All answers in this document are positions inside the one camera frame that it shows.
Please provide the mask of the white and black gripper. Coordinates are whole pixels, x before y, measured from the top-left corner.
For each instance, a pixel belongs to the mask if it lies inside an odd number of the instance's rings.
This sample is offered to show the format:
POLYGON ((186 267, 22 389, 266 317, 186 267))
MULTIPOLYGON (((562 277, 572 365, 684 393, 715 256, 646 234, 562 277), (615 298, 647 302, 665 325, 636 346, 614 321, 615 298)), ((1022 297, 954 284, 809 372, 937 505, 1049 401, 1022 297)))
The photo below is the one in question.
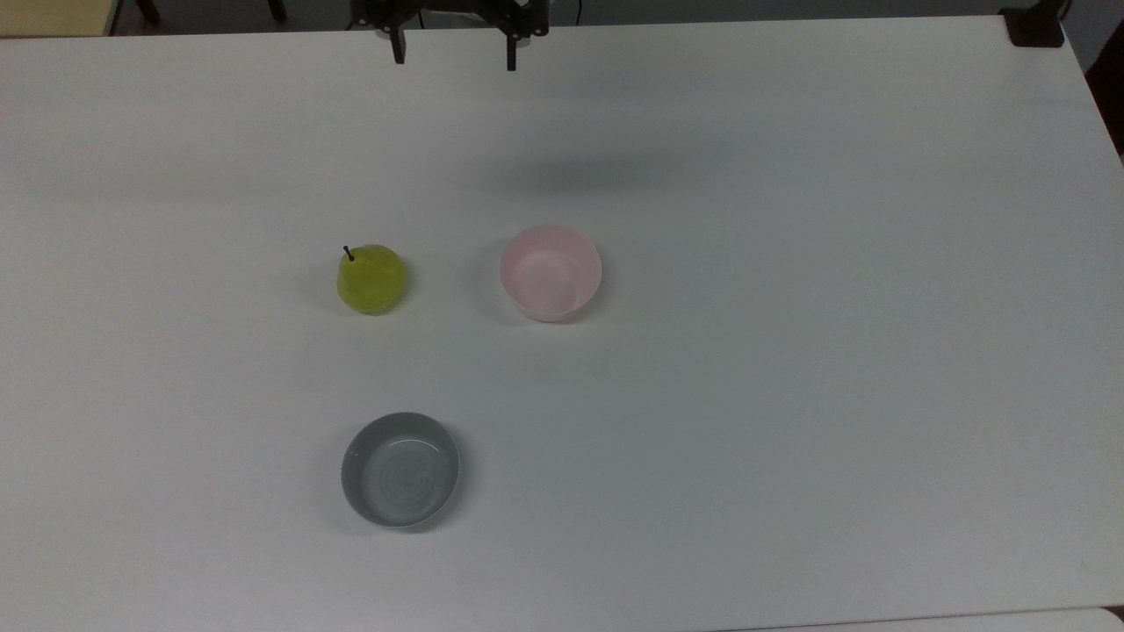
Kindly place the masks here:
POLYGON ((406 39, 401 27, 424 11, 474 16, 493 25, 506 37, 506 70, 517 70, 517 49, 522 39, 543 37, 550 31, 550 1, 350 1, 354 22, 373 25, 389 31, 396 64, 406 61, 406 39))

